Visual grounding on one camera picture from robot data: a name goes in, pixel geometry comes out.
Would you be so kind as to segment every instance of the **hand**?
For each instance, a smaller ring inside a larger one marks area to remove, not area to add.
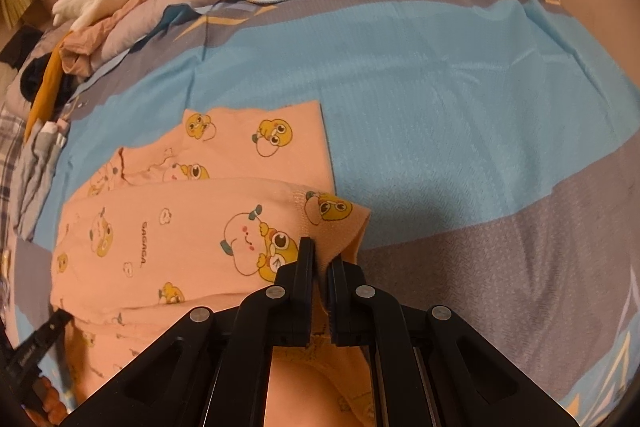
[[[51,385],[49,378],[41,377],[40,382],[47,390],[47,395],[42,403],[42,408],[47,413],[47,418],[44,419],[38,413],[29,409],[26,410],[27,415],[36,424],[36,427],[49,427],[52,424],[60,425],[62,420],[66,418],[66,407],[60,402],[60,393]]]

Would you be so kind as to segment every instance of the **metal pin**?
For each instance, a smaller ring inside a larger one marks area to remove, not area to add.
[[[210,314],[211,312],[207,308],[196,308],[194,310],[191,310],[189,318],[193,322],[204,322],[209,318]]]
[[[363,284],[362,286],[358,286],[356,288],[356,295],[358,297],[362,297],[363,299],[370,299],[373,295],[376,294],[375,288],[369,286],[368,284]]]
[[[446,306],[436,306],[431,310],[431,315],[439,321],[448,321],[451,318],[451,310]]]
[[[287,291],[282,286],[269,286],[265,293],[270,299],[280,299]]]

